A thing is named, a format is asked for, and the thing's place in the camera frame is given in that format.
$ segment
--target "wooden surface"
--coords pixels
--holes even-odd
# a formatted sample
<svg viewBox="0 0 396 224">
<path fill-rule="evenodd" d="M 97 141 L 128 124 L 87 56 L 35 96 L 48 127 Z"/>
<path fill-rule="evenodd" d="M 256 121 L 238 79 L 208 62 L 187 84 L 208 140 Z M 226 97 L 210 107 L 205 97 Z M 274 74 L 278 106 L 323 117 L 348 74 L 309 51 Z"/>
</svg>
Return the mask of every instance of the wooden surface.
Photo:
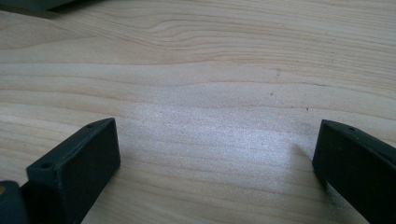
<svg viewBox="0 0 396 224">
<path fill-rule="evenodd" d="M 0 179 L 114 117 L 121 168 L 83 223 L 367 223 L 311 160 L 322 119 L 396 146 L 395 71 L 395 1 L 0 11 Z"/>
</svg>

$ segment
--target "wooden table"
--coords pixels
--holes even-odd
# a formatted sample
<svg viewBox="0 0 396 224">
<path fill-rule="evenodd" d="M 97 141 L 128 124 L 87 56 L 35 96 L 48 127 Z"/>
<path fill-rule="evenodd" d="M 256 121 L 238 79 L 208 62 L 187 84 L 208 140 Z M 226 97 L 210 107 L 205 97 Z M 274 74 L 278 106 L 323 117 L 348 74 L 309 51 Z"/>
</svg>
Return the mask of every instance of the wooden table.
<svg viewBox="0 0 396 224">
<path fill-rule="evenodd" d="M 381 0 L 1 11 L 0 179 L 114 117 L 121 168 L 83 223 L 367 223 L 311 161 L 322 119 L 396 146 L 395 21 Z"/>
</svg>

